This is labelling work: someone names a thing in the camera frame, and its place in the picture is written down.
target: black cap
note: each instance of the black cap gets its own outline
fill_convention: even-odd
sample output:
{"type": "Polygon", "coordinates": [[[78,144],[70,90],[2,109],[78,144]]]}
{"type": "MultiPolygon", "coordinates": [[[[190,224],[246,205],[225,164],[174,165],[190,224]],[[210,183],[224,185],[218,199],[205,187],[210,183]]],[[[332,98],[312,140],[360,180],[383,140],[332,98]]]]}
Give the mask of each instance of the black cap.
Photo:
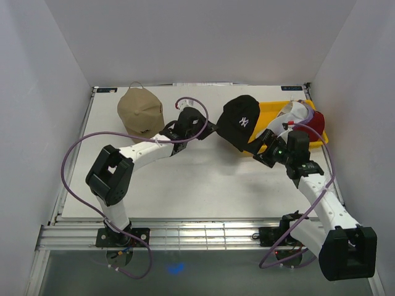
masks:
{"type": "Polygon", "coordinates": [[[217,133],[240,151],[249,150],[248,140],[254,132],[260,114],[259,103],[245,94],[223,106],[217,133]]]}

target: white table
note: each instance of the white table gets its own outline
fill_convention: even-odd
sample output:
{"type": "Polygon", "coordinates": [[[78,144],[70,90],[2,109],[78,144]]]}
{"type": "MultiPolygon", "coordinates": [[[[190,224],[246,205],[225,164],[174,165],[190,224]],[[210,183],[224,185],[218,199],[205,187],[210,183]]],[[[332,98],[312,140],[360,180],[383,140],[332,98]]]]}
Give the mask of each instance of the white table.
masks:
{"type": "MultiPolygon", "coordinates": [[[[183,96],[201,100],[216,123],[223,105],[242,94],[260,102],[306,99],[303,91],[282,91],[279,86],[155,86],[148,87],[163,103],[165,122],[178,118],[174,102],[183,96]]],[[[85,134],[125,128],[117,114],[119,99],[127,88],[115,93],[96,93],[85,134]]],[[[100,150],[112,144],[129,146],[133,142],[117,136],[96,136],[80,147],[71,188],[89,203],[99,207],[85,184],[85,177],[100,150]]],[[[312,151],[312,160],[327,172],[321,149],[312,151]]],[[[159,160],[133,172],[124,198],[130,218],[245,219],[277,218],[309,207],[307,199],[288,179],[285,167],[274,168],[245,157],[216,133],[204,141],[192,141],[178,155],[159,160]]],[[[95,212],[68,195],[62,212],[64,219],[98,218],[95,212]]]]}

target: yellow tray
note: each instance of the yellow tray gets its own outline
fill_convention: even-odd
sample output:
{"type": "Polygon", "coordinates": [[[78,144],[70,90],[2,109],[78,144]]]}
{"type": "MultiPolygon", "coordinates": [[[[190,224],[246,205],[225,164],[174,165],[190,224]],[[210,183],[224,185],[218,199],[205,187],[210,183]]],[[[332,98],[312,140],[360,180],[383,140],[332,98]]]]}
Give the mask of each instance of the yellow tray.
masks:
{"type": "MultiPolygon", "coordinates": [[[[305,100],[305,102],[310,105],[314,110],[315,110],[315,106],[313,104],[313,102],[311,100],[305,100]]],[[[259,107],[260,107],[260,112],[264,113],[265,115],[263,116],[263,120],[259,120],[259,123],[257,124],[254,133],[252,134],[250,139],[255,139],[255,135],[259,132],[262,131],[264,129],[266,129],[266,127],[268,126],[268,124],[274,119],[276,118],[277,114],[280,112],[280,110],[286,105],[288,104],[289,101],[283,101],[283,102],[262,102],[259,103],[259,107]]],[[[325,143],[329,142],[328,136],[326,135],[325,130],[322,133],[322,138],[325,140],[325,143]]],[[[318,148],[320,146],[322,146],[322,142],[321,140],[315,141],[315,142],[310,142],[310,149],[311,148],[318,148]]],[[[265,151],[266,149],[266,145],[263,145],[260,148],[260,153],[265,151]]]]}

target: blue light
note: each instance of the blue light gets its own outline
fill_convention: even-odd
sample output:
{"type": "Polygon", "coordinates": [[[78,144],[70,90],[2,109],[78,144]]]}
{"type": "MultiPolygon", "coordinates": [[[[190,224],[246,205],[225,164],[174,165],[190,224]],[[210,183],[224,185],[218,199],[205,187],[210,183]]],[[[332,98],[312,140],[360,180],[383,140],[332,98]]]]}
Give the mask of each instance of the blue light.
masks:
{"type": "Polygon", "coordinates": [[[172,266],[167,267],[167,271],[170,274],[177,275],[184,270],[184,263],[173,264],[172,266]]]}

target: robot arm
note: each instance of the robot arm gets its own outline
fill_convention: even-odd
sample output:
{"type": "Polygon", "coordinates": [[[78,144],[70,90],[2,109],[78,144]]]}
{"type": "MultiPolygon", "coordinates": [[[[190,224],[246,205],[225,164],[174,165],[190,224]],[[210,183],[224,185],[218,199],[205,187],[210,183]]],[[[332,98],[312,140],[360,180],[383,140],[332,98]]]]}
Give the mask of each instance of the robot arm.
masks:
{"type": "MultiPolygon", "coordinates": [[[[330,281],[372,277],[375,273],[377,236],[371,227],[361,226],[348,214],[331,191],[327,191],[316,203],[327,181],[320,166],[310,160],[308,134],[291,131],[285,143],[267,129],[256,141],[266,144],[267,148],[261,154],[252,151],[254,159],[270,168],[276,162],[282,163],[299,191],[310,204],[316,204],[314,210],[323,229],[306,218],[289,235],[313,252],[323,275],[330,281]]],[[[285,215],[280,221],[277,238],[301,216],[298,213],[285,215]]]]}
{"type": "MultiPolygon", "coordinates": [[[[116,227],[126,232],[131,231],[123,198],[128,191],[132,173],[151,162],[171,157],[185,149],[187,142],[183,140],[197,135],[205,122],[206,118],[197,109],[185,107],[177,121],[169,123],[152,138],[155,141],[176,141],[176,143],[141,142],[119,149],[111,145],[102,149],[85,181],[98,198],[103,213],[116,227]]],[[[208,122],[197,139],[205,139],[216,129],[214,124],[208,122]]],[[[115,245],[128,244],[128,237],[113,229],[107,221],[104,221],[104,224],[107,236],[115,245]]]]}

